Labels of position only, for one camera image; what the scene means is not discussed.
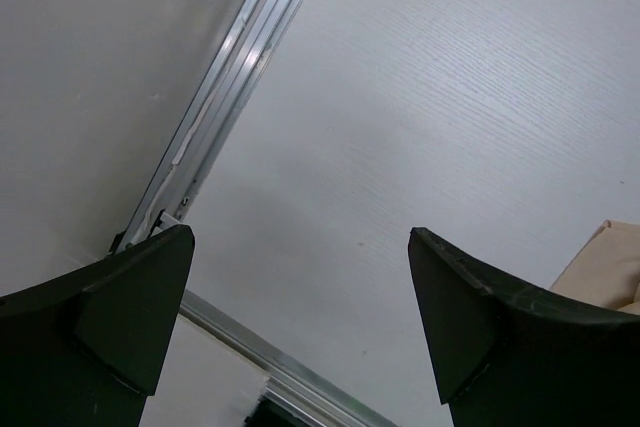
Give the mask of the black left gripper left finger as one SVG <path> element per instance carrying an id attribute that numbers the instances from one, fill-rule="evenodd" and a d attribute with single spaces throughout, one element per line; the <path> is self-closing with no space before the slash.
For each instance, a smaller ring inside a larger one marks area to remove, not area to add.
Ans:
<path id="1" fill-rule="evenodd" d="M 1 299 L 4 426 L 136 426 L 158 387 L 194 254 L 177 225 Z"/>

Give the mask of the beige trousers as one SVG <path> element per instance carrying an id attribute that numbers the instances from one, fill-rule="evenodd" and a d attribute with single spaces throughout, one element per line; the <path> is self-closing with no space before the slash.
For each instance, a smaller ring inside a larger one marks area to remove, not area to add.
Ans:
<path id="1" fill-rule="evenodd" d="M 595 307 L 638 315 L 639 236 L 637 224 L 605 221 L 550 291 Z"/>

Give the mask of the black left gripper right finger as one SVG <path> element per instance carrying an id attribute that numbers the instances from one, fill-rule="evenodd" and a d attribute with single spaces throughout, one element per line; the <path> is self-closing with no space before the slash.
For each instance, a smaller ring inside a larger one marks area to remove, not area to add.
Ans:
<path id="1" fill-rule="evenodd" d="M 639 319 L 553 293 L 424 227 L 408 257 L 438 395 L 457 426 L 635 426 Z"/>

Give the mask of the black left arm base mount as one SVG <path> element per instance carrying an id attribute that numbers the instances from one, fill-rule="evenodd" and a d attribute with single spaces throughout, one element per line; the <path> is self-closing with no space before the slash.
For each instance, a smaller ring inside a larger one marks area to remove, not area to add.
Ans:
<path id="1" fill-rule="evenodd" d="M 310 427 L 293 409 L 261 396 L 255 409 L 245 418 L 244 427 Z"/>

